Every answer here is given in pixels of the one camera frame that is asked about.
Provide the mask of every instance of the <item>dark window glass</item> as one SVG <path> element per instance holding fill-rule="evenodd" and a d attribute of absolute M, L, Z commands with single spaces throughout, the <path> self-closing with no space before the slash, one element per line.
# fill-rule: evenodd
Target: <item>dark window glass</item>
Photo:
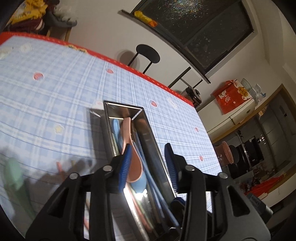
<path fill-rule="evenodd" d="M 253 31 L 238 0 L 142 0 L 137 10 L 203 76 Z"/>
<path fill-rule="evenodd" d="M 242 5 L 236 3 L 203 27 L 188 44 L 188 51 L 208 69 L 251 31 Z"/>
<path fill-rule="evenodd" d="M 203 22 L 223 11 L 235 0 L 152 0 L 140 9 L 160 23 L 183 44 Z"/>

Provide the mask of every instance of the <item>table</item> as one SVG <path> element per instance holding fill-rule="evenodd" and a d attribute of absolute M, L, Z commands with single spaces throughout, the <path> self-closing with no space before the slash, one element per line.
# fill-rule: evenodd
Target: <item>table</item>
<path fill-rule="evenodd" d="M 0 60 L 0 203 L 22 234 L 31 221 L 5 188 L 5 161 L 20 162 L 33 208 L 40 211 L 61 183 L 56 161 L 67 174 L 80 175 L 107 163 L 99 117 L 89 115 L 102 100 L 144 107 L 163 159 L 170 142 L 204 173 L 221 172 L 196 110 L 164 85 L 57 39 L 2 33 L 1 43 L 0 51 L 9 53 Z M 120 203 L 112 201 L 112 214 L 116 239 L 133 240 Z"/>

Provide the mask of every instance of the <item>clothes pile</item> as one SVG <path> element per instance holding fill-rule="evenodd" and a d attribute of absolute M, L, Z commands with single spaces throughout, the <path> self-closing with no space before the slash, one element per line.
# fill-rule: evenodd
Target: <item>clothes pile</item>
<path fill-rule="evenodd" d="M 37 33 L 44 27 L 42 18 L 47 7 L 43 0 L 25 0 L 10 18 L 5 30 Z"/>

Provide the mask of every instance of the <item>white wall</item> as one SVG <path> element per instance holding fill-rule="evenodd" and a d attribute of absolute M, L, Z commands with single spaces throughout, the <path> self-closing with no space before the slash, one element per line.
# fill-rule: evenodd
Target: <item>white wall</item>
<path fill-rule="evenodd" d="M 279 170 L 275 175 L 272 177 L 279 177 L 283 174 L 285 174 L 291 167 L 293 167 L 296 164 L 296 154 L 293 154 L 288 158 L 288 161 L 290 161 L 286 166 L 283 167 L 283 169 Z"/>
<path fill-rule="evenodd" d="M 252 0 L 252 3 L 260 22 L 266 59 L 278 81 L 285 85 L 296 101 L 295 33 L 272 0 Z"/>
<path fill-rule="evenodd" d="M 78 1 L 78 25 L 71 31 L 70 42 L 94 50 L 125 64 L 133 57 L 138 44 L 148 44 L 160 55 L 160 62 L 153 64 L 146 74 L 159 82 L 169 85 L 189 64 L 169 45 L 144 27 L 118 13 L 121 9 L 131 12 L 139 0 L 88 0 Z M 230 79 L 246 78 L 247 69 L 252 69 L 264 59 L 263 40 L 256 12 L 251 0 L 244 0 L 255 32 L 232 51 L 220 64 L 207 74 L 212 84 L 202 82 L 198 86 L 203 104 L 211 98 L 218 86 Z M 143 71 L 149 61 L 143 56 L 134 65 Z M 184 79 L 195 85 L 200 76 L 190 70 Z M 179 81 L 173 89 L 183 90 L 185 85 Z"/>

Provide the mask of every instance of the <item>black chair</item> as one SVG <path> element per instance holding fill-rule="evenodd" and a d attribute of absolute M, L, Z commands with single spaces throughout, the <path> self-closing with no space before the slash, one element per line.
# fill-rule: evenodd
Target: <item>black chair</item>
<path fill-rule="evenodd" d="M 157 53 L 157 51 L 154 48 L 152 48 L 146 44 L 139 44 L 136 48 L 136 51 L 137 51 L 136 55 L 129 62 L 128 66 L 131 65 L 131 63 L 135 60 L 135 58 L 138 56 L 138 54 L 145 56 L 147 59 L 150 60 L 150 64 L 148 64 L 148 66 L 144 70 L 143 74 L 145 74 L 145 72 L 151 66 L 152 63 L 156 64 L 160 61 L 160 56 Z"/>

